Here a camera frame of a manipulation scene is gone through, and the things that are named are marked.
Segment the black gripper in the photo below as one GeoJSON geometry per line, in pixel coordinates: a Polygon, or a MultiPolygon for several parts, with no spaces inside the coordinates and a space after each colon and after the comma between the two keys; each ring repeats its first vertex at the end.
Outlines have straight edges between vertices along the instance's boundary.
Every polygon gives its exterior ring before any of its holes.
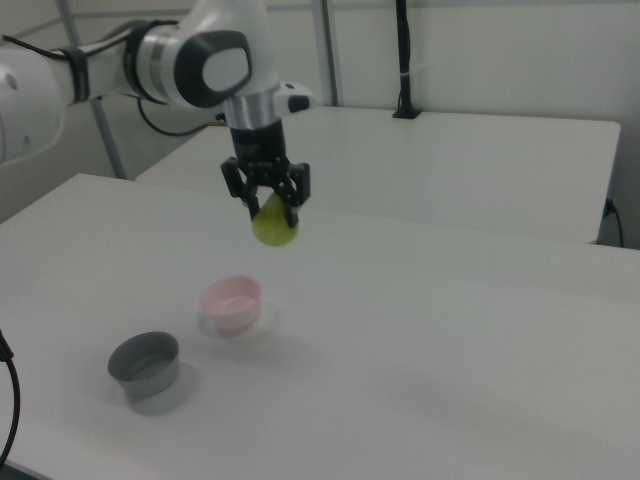
{"type": "Polygon", "coordinates": [[[287,224],[297,226],[299,210],[311,195],[311,168],[308,163],[288,160],[282,121],[253,130],[232,128],[230,132],[235,156],[221,164],[221,171],[231,197],[240,199],[254,220],[260,211],[257,186],[243,178],[241,168],[273,164],[270,187],[284,204],[287,224]]]}

